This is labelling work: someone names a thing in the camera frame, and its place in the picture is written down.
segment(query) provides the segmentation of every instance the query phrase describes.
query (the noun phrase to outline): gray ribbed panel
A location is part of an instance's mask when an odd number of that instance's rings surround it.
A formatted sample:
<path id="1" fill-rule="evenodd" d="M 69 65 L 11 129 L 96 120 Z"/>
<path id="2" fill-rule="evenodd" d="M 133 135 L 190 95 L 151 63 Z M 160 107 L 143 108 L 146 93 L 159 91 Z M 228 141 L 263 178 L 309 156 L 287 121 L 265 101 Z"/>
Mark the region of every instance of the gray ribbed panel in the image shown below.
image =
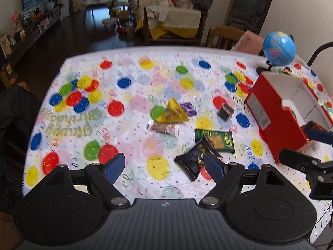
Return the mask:
<path id="1" fill-rule="evenodd" d="M 267 246 L 249 241 L 233 231 L 221 213 L 200 208 L 194 199 L 139 199 L 132 208 L 112 212 L 98 232 L 78 243 L 43 247 L 23 242 L 17 250 L 23 249 L 315 250 L 316 248 L 307 241 L 292 246 Z"/>

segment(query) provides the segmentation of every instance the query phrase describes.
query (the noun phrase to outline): red box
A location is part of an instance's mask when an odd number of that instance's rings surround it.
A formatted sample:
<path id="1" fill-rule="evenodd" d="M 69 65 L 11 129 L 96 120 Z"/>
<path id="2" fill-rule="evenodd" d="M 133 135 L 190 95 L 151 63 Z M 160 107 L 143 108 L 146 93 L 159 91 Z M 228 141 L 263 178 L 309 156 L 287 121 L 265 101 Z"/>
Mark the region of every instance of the red box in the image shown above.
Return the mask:
<path id="1" fill-rule="evenodd" d="M 276 163 L 282 149 L 300 151 L 309 141 L 301 126 L 314 121 L 327 131 L 333 121 L 301 78 L 263 72 L 245 99 L 252 115 L 266 137 Z"/>

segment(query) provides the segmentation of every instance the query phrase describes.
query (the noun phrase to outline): dark wood floor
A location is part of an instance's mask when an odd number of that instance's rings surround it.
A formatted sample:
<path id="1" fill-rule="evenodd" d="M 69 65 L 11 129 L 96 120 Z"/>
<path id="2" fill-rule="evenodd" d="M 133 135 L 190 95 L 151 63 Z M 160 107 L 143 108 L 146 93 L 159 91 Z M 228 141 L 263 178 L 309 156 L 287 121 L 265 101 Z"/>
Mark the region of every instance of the dark wood floor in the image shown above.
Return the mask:
<path id="1" fill-rule="evenodd" d="M 52 80 L 68 57 L 116 48 L 142 46 L 140 33 L 128 41 L 126 35 L 104 31 L 102 20 L 109 17 L 107 8 L 87 12 L 83 25 L 83 12 L 75 13 L 52 26 L 16 64 L 20 81 L 25 81 L 31 92 L 43 100 Z"/>

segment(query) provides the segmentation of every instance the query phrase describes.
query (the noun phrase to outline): globe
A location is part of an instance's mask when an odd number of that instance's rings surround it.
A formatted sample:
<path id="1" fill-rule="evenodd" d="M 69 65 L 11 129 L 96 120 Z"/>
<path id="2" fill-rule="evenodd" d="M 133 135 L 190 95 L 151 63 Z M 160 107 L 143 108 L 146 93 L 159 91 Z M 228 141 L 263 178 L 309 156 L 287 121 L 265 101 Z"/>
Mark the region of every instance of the globe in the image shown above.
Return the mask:
<path id="1" fill-rule="evenodd" d="M 273 66 L 287 66 L 296 56 L 294 41 L 283 32 L 273 32 L 266 36 L 263 50 Z"/>

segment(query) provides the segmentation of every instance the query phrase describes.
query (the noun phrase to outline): yellow triangular package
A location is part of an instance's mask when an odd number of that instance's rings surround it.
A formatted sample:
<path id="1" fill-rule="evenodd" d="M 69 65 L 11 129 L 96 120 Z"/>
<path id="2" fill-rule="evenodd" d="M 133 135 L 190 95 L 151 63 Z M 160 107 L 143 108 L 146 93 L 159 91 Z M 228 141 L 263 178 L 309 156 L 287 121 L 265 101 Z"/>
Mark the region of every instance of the yellow triangular package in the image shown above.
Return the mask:
<path id="1" fill-rule="evenodd" d="M 186 112 L 173 97 L 169 100 L 164 114 L 156 119 L 156 121 L 160 123 L 180 123 L 188 120 L 189 118 Z"/>

